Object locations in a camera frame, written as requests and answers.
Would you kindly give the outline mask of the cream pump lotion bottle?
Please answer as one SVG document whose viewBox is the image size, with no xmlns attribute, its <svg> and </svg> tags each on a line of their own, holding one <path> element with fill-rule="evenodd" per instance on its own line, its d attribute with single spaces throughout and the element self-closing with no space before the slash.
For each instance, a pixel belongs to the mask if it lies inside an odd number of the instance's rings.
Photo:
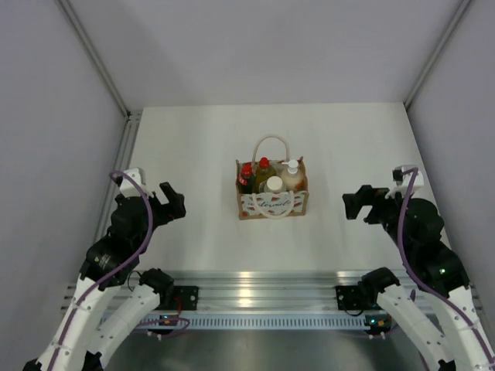
<svg viewBox="0 0 495 371">
<path fill-rule="evenodd" d="M 300 162 L 296 159 L 282 162 L 280 178 L 287 191 L 301 192 L 307 188 L 306 175 L 301 169 Z"/>
</svg>

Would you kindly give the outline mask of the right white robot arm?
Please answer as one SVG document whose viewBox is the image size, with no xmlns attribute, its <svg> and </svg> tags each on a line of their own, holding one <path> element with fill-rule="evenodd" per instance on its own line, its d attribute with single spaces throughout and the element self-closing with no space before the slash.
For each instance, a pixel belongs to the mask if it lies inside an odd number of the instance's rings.
<svg viewBox="0 0 495 371">
<path fill-rule="evenodd" d="M 357 283 L 364 307 L 386 311 L 414 344 L 429 370 L 492 370 L 494 351 L 473 303 L 463 263 L 441 238 L 444 222 L 426 199 L 387 196 L 386 188 L 363 185 L 343 195 L 346 217 L 380 225 L 399 249 L 408 276 L 437 318 L 433 324 L 386 267 Z"/>
</svg>

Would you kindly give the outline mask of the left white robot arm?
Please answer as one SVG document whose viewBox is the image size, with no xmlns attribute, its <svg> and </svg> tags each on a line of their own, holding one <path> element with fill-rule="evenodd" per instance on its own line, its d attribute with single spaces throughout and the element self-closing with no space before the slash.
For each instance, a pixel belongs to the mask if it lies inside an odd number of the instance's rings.
<svg viewBox="0 0 495 371">
<path fill-rule="evenodd" d="M 125 285 L 159 226 L 186 215 L 184 196 L 163 182 L 168 199 L 138 190 L 120 192 L 108 231 L 86 254 L 76 290 L 60 327 L 46 350 L 26 370 L 103 370 L 120 344 L 151 311 L 169 307 L 174 280 L 159 268 L 142 273 L 131 295 L 107 319 L 102 317 Z"/>
</svg>

